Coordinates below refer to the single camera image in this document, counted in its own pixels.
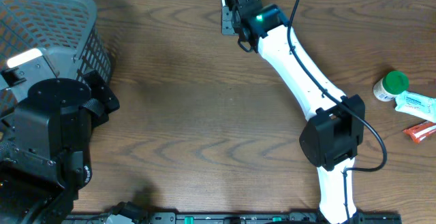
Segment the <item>white wet wipes pack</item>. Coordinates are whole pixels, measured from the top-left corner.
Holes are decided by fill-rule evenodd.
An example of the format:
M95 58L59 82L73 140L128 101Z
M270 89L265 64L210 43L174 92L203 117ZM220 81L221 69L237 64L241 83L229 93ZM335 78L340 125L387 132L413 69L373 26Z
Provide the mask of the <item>white wet wipes pack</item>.
M395 98L397 112L435 123L435 98L404 91Z

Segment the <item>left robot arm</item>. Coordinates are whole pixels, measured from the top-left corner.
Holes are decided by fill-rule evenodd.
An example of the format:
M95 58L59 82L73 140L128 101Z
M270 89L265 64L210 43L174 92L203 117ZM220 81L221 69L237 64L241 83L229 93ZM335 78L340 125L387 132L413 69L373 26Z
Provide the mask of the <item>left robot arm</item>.
M1 88L17 104L1 118L1 222L60 223L92 178L92 131L119 101L96 69L64 78L42 48L6 63Z

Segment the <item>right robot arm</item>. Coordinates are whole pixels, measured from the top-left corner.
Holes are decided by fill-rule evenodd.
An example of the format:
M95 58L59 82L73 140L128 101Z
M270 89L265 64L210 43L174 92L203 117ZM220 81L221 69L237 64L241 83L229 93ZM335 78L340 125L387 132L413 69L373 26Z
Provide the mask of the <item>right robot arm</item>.
M352 167L362 142L363 126L343 110L364 115L358 95L348 97L320 71L299 43L290 19L275 4L261 0L221 0L229 12L229 27L249 43L276 70L295 96L307 120L299 138L305 157L317 168L321 200L319 210L329 223L351 223L357 212L352 178L343 170Z

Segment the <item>red orange snack bag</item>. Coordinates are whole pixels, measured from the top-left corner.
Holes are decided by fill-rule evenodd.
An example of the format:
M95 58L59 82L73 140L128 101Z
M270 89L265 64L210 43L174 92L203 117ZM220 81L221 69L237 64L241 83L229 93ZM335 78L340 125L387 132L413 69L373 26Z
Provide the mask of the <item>red orange snack bag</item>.
M421 143L423 139L435 133L436 125L431 121L424 121L418 125L414 125L408 129L404 129L403 133L408 135L416 144Z

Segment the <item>green lid jar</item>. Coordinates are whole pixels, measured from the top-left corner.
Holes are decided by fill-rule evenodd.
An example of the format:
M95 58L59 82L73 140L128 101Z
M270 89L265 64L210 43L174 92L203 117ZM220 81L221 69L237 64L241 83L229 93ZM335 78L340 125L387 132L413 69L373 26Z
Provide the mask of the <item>green lid jar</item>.
M409 88L409 78L401 71L391 71L373 87L374 96L380 101L392 101Z

